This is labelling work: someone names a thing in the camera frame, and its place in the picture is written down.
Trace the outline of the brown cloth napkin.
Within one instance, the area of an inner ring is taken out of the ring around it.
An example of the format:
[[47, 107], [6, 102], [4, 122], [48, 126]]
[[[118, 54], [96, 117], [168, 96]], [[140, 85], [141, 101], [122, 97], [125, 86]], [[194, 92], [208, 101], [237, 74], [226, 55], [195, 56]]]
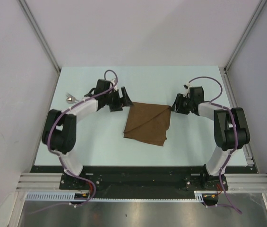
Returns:
[[130, 108], [124, 138], [163, 146], [170, 127], [171, 107], [135, 102]]

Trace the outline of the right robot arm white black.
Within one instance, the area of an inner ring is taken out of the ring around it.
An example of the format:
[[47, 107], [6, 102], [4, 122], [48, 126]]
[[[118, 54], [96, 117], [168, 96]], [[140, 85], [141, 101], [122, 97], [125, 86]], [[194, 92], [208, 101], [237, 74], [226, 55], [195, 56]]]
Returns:
[[172, 112], [206, 117], [214, 123], [215, 150], [204, 165], [197, 183], [203, 190], [215, 190], [223, 185], [225, 169], [235, 152], [250, 142], [250, 131], [244, 110], [228, 108], [204, 99], [202, 87], [184, 85], [185, 94], [178, 93]]

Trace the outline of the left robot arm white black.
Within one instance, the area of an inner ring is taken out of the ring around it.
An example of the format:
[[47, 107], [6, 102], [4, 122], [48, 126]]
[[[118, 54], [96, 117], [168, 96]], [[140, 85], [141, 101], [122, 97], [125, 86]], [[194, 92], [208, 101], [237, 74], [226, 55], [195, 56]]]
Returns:
[[46, 118], [42, 143], [50, 153], [55, 154], [64, 172], [71, 176], [70, 184], [76, 189], [86, 185], [82, 175], [83, 165], [76, 160], [74, 147], [77, 140], [77, 124], [105, 106], [110, 112], [122, 111], [133, 106], [125, 87], [117, 88], [117, 80], [99, 79], [81, 100], [77, 100], [64, 111], [51, 109]]

